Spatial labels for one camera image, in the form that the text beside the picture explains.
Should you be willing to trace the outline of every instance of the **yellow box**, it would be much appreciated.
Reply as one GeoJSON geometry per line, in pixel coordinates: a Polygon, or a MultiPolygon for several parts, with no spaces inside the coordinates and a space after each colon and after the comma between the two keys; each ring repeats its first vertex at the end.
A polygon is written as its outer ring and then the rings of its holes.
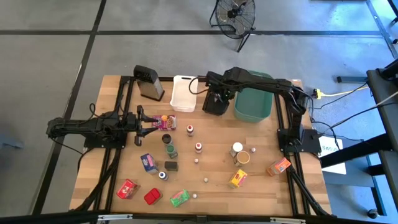
{"type": "Polygon", "coordinates": [[[248,176],[247,173],[245,173],[243,170],[238,170],[231,178],[229,181],[229,186],[232,188],[238,188],[242,186],[244,180],[246,180],[246,177],[248,176]]]}

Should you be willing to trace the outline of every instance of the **blue and pink box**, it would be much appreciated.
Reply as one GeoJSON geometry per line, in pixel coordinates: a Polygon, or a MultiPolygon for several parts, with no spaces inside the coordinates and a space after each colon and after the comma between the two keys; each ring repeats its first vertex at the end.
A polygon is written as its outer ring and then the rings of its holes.
{"type": "Polygon", "coordinates": [[[157,174],[159,169],[156,166],[155,159],[149,154],[141,156],[142,165],[148,174],[157,174]]]}

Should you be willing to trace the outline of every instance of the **white plastic bin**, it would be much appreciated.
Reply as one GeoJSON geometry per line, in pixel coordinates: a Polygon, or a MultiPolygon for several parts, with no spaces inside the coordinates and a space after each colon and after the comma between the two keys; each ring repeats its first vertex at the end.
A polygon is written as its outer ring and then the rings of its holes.
{"type": "MultiPolygon", "coordinates": [[[[189,83],[195,77],[176,75],[173,79],[173,93],[170,105],[173,110],[179,112],[193,112],[197,104],[197,96],[189,92],[189,83]]],[[[191,91],[198,91],[198,80],[194,80],[191,84],[191,91]]]]}

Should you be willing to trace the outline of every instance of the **red box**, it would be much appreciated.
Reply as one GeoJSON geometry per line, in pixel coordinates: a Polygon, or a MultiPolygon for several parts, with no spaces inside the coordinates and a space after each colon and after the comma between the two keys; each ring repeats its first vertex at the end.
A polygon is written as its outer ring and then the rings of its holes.
{"type": "Polygon", "coordinates": [[[121,199],[131,199],[137,192],[139,185],[133,181],[126,179],[122,187],[116,192],[116,195],[121,199]]]}
{"type": "Polygon", "coordinates": [[[154,188],[148,192],[144,196],[144,200],[148,203],[148,205],[153,205],[155,204],[160,198],[162,197],[162,192],[160,192],[158,189],[154,188]]]}

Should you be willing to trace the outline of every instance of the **orange box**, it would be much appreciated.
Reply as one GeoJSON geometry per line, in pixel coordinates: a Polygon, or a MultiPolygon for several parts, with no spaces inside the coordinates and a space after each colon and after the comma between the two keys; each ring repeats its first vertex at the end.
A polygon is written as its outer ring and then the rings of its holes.
{"type": "Polygon", "coordinates": [[[270,167],[268,167],[267,172],[270,176],[280,174],[281,172],[285,171],[286,168],[288,168],[290,165],[292,164],[284,157],[280,161],[276,161],[270,167]]]}

